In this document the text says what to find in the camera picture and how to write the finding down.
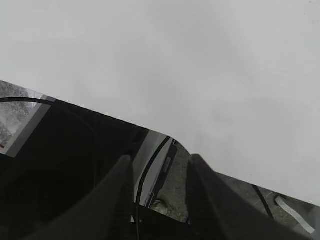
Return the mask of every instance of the gray surface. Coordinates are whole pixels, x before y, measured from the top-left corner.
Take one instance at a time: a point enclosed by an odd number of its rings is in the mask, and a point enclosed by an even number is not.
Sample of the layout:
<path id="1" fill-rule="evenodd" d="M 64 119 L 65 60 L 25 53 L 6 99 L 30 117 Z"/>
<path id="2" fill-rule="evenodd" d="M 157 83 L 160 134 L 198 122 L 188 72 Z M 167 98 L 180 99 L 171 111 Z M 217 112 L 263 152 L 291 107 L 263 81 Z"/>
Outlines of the gray surface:
<path id="1" fill-rule="evenodd" d="M 185 222 L 188 217 L 188 210 L 185 203 L 186 198 L 186 177 L 187 177 L 187 165 L 189 153 L 181 146 L 178 146 L 177 155 L 173 161 L 172 167 L 168 174 L 168 178 L 164 184 L 163 189 L 160 191 L 158 198 L 164 200 L 168 205 L 167 216 L 177 221 Z M 254 191 L 253 187 L 243 181 L 220 174 L 221 179 L 238 195 L 245 199 L 249 204 L 253 205 L 260 212 L 267 214 L 265 207 L 263 206 L 258 195 Z M 276 193 L 264 188 L 260 188 L 261 193 L 266 199 L 270 210 L 273 213 L 274 219 L 291 229 L 297 230 L 297 232 L 303 232 L 304 230 L 297 226 L 297 221 L 282 210 L 279 206 L 274 204 L 274 197 Z M 314 220 L 310 217 L 310 212 L 314 208 L 313 205 L 288 198 L 289 205 L 294 208 L 299 214 L 301 214 L 311 226 L 315 226 Z"/>
<path id="2" fill-rule="evenodd" d="M 26 89 L 0 80 L 0 98 L 29 97 Z M 0 144 L 6 146 L 33 105 L 28 102 L 0 103 Z"/>

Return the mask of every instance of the white strap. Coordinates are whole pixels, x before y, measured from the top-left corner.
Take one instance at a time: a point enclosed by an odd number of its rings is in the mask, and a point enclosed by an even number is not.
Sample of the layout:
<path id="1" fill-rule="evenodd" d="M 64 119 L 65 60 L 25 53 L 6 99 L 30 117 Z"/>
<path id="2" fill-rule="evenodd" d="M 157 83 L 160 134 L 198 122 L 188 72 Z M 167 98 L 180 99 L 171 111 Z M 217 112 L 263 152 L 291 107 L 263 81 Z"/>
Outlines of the white strap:
<path id="1" fill-rule="evenodd" d="M 279 206 L 285 210 L 288 214 L 290 214 L 295 220 L 297 220 L 297 222 L 310 234 L 313 234 L 315 232 L 315 229 L 310 226 L 306 220 L 304 220 L 304 218 L 299 214 L 297 213 L 295 210 L 293 210 L 291 207 L 289 207 L 285 201 L 280 197 L 278 196 L 276 199 L 275 199 L 276 203 L 279 204 Z"/>

